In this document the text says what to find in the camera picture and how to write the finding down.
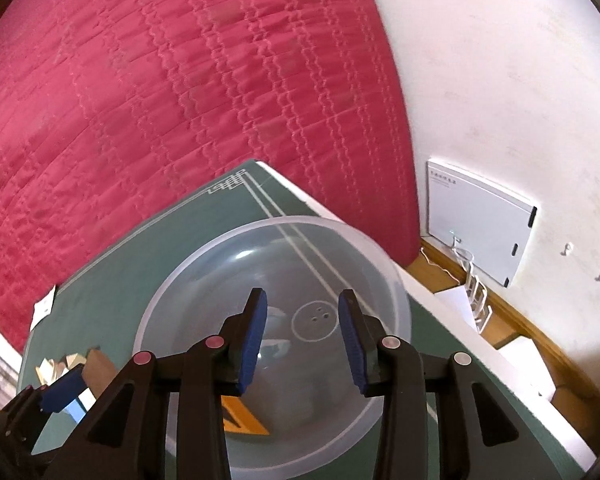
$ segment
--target green table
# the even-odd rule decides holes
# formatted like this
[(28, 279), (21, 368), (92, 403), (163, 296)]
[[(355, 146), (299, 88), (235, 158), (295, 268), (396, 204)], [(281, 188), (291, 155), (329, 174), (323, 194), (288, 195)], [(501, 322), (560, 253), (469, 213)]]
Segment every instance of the green table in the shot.
[[(144, 222), (64, 285), (52, 313), (29, 336), (18, 386), (37, 384), (34, 366), (43, 358), (85, 354), (100, 346), (120, 368), (131, 357), (134, 337), (144, 310), (168, 275), (191, 253), (225, 232), (270, 216), (311, 215), (295, 193), (280, 184), (255, 161), (249, 161), (211, 182), (188, 198)], [(448, 356), (467, 351), (415, 300), (412, 343), (420, 352)], [(499, 380), (495, 383), (541, 442), (564, 480), (579, 480), (582, 469), (554, 436)], [(36, 445), (36, 452), (61, 446), (75, 427), (65, 413), (53, 415)], [(436, 421), (429, 416), (430, 478), (439, 478)], [(372, 477), (379, 425), (347, 453), (302, 480), (369, 480)], [(173, 460), (168, 461), (168, 469)]]

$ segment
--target white electrical box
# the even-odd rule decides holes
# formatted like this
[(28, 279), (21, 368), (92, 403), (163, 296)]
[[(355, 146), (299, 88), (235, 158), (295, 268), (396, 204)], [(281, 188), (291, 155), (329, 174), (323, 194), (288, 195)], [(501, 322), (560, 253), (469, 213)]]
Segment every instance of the white electrical box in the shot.
[(429, 233), (443, 244), (469, 251), (474, 264), (508, 286), (538, 208), (528, 199), (444, 162), (427, 163)]

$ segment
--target red quilted bedspread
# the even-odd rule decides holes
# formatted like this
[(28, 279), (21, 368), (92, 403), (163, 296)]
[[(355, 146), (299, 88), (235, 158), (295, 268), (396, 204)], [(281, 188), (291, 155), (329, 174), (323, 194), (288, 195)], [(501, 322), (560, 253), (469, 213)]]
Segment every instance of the red quilted bedspread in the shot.
[(0, 21), (0, 330), (244, 160), (401, 263), (413, 156), (373, 0), (15, 0)]

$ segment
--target blue pad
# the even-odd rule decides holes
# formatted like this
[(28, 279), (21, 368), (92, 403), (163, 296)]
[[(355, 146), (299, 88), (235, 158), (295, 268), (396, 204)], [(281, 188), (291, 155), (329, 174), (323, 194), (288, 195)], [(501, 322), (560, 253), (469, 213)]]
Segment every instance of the blue pad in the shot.
[(264, 335), (264, 325), (267, 322), (267, 293), (259, 291), (259, 298), (251, 316), (251, 322), (247, 328), (244, 342), (242, 344), (242, 362), (240, 363), (240, 375), (238, 376), (238, 391), (243, 394), (247, 386), (253, 381), (253, 374), (258, 363), (258, 353)]
[(83, 365), (77, 365), (56, 382), (50, 384), (48, 388), (42, 390), (40, 408), (43, 412), (60, 413), (87, 389), (82, 378), (82, 368)]
[(338, 298), (338, 317), (340, 318), (340, 331), (342, 332), (342, 339), (347, 350), (353, 383), (358, 387), (360, 393), (364, 395), (368, 387), (365, 373), (365, 352), (362, 349), (362, 344), (353, 324), (353, 318), (349, 311), (349, 304), (344, 297), (344, 292)]

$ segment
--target white wall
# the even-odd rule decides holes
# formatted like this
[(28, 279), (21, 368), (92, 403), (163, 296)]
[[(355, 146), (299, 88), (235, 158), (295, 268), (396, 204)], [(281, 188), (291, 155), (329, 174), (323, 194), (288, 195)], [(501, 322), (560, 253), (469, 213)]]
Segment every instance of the white wall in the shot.
[(423, 229), (430, 156), (535, 200), (520, 270), (509, 288), (490, 285), (600, 388), (600, 14), (589, 0), (376, 1), (410, 117)]

